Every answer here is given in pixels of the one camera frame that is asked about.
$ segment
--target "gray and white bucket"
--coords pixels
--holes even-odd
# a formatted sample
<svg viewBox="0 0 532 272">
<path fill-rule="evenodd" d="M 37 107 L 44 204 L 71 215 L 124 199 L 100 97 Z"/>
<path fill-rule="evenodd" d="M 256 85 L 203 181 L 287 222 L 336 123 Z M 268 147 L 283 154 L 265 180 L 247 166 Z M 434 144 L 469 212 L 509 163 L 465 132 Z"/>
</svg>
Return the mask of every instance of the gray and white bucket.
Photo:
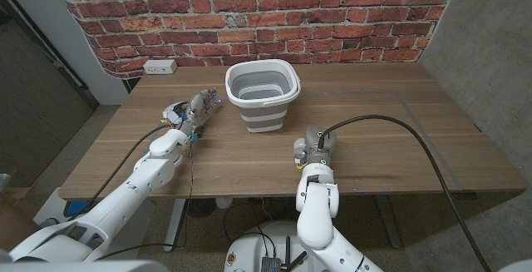
<svg viewBox="0 0 532 272">
<path fill-rule="evenodd" d="M 249 132 L 283 127 L 288 103 L 298 97 L 301 84 L 290 63 L 258 60 L 233 65 L 225 74 L 229 100 L 240 110 Z"/>
</svg>

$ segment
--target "table top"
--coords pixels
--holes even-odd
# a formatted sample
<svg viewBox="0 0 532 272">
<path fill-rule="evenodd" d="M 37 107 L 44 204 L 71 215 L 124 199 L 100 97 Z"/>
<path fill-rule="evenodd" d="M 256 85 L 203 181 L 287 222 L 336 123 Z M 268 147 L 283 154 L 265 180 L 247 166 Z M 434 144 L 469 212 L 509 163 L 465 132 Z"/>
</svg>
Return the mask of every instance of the table top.
<svg viewBox="0 0 532 272">
<path fill-rule="evenodd" d="M 520 173 L 475 127 L 469 117 L 416 63 L 293 65 L 302 91 L 288 106 L 283 128 L 249 133 L 237 107 L 226 98 L 193 144 L 194 198 L 293 196 L 301 173 L 293 142 L 308 125 L 329 127 L 360 115 L 403 120 L 431 149 L 450 190 L 523 190 Z M 227 67 L 179 67 L 175 74 L 144 76 L 70 174 L 59 196 L 88 199 L 127 151 L 158 126 L 161 112 L 176 101 L 217 87 L 225 96 Z M 359 121 L 337 129 L 331 167 L 342 195 L 431 193 L 440 183 L 416 139 L 388 121 Z M 133 152 L 100 197 L 132 172 L 146 152 L 146 140 Z M 189 152 L 172 181 L 153 198 L 188 198 Z"/>
</svg>

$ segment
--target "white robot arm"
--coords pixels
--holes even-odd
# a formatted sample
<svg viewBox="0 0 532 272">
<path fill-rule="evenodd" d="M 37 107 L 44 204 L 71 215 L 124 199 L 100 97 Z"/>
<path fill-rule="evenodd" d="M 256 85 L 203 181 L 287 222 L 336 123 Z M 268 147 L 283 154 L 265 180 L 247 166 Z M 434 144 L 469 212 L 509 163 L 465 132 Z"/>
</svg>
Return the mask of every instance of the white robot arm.
<svg viewBox="0 0 532 272">
<path fill-rule="evenodd" d="M 216 90 L 203 90 L 190 103 L 178 102 L 163 112 L 172 128 L 150 144 L 133 173 L 84 216 L 48 226 L 15 247 L 12 260 L 91 262 L 103 256 L 116 234 L 148 195 L 167 184 L 182 162 L 184 151 L 198 136 L 199 128 L 220 104 Z"/>
<path fill-rule="evenodd" d="M 293 144 L 296 163 L 303 169 L 296 195 L 296 208 L 301 212 L 297 225 L 300 243 L 330 271 L 382 271 L 333 226 L 339 192 L 329 165 L 336 135 L 330 133 L 323 148 L 318 149 L 323 131 L 309 126 L 305 138 Z"/>
</svg>

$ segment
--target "brick wall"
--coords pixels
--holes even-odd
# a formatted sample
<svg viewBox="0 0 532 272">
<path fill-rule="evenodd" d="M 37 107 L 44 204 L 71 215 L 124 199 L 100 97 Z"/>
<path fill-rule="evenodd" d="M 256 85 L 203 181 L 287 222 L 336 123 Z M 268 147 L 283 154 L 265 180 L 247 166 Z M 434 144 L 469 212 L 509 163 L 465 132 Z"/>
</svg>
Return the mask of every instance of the brick wall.
<svg viewBox="0 0 532 272">
<path fill-rule="evenodd" d="M 448 0 L 66 0 L 105 71 L 179 66 L 415 61 Z"/>
</svg>

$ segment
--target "electrical outlet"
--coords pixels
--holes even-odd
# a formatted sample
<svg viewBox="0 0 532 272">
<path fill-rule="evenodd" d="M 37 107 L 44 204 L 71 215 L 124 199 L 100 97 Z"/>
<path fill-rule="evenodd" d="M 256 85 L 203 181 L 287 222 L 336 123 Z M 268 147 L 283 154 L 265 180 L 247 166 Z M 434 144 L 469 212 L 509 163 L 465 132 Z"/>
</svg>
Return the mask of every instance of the electrical outlet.
<svg viewBox="0 0 532 272">
<path fill-rule="evenodd" d="M 175 60 L 148 60 L 144 64 L 146 74 L 172 74 L 176 68 Z"/>
</svg>

